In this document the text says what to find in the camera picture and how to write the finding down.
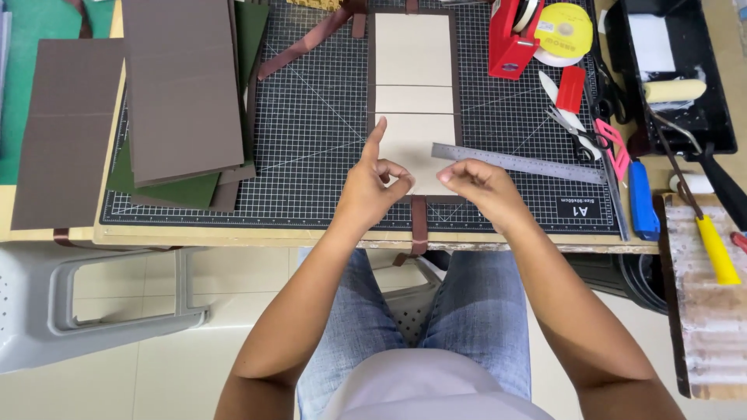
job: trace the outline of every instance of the plastic chair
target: plastic chair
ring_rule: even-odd
[[[430,313],[433,297],[436,295],[438,287],[441,286],[441,279],[438,278],[429,266],[429,262],[422,256],[409,261],[412,261],[418,267],[427,283],[387,291],[383,293],[383,296],[394,316],[398,330],[405,339],[405,343],[412,348],[418,344],[423,323]]]
[[[75,272],[83,265],[156,254],[61,247],[53,243],[0,244],[0,374],[34,368],[152,337],[199,327],[209,306],[191,307],[190,256],[204,248],[171,251],[176,262],[173,314],[105,323],[72,315]]]

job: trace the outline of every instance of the left hand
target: left hand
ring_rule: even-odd
[[[415,177],[394,162],[379,159],[379,143],[386,130],[386,118],[381,117],[368,136],[361,159],[347,171],[340,202],[332,222],[363,236],[379,223],[389,208],[415,185]],[[387,188],[390,176],[397,181]]]

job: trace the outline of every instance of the jeans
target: jeans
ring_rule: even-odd
[[[310,250],[299,251],[299,264]],[[510,251],[452,255],[418,347],[467,356],[505,392],[531,399],[527,306]],[[342,274],[322,339],[298,382],[301,418],[319,417],[353,368],[395,348],[407,346],[365,250],[355,250]]]

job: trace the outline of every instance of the red tape dispenser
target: red tape dispenser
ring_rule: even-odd
[[[495,0],[488,31],[488,74],[518,80],[539,48],[534,37],[545,0]]]

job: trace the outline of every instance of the cutting mat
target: cutting mat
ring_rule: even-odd
[[[572,2],[586,6],[584,0]],[[283,0],[270,3],[263,61],[328,15]],[[399,0],[371,0],[371,5],[404,7]],[[421,0],[420,6],[440,8],[441,4]],[[542,70],[560,82],[561,69],[532,60],[519,81],[488,77],[489,6],[452,9],[456,12],[465,146],[577,164],[571,139],[545,113],[550,100],[537,78]],[[592,68],[591,59],[585,60],[586,67]],[[365,142],[367,70],[368,42],[350,37],[348,22],[316,49],[258,84],[258,177],[241,183],[236,211],[133,206],[127,194],[107,191],[101,224],[325,229],[334,215],[346,173],[357,162]],[[596,77],[589,77],[595,86]],[[588,109],[580,118],[586,127],[591,126]],[[125,97],[117,151],[127,126]],[[114,153],[112,165],[116,159]],[[602,169],[600,161],[592,166]],[[511,172],[511,177],[546,232],[619,233],[606,186],[516,172]],[[431,231],[493,232],[470,203],[428,205],[428,226]],[[409,205],[394,205],[374,229],[410,230]]]

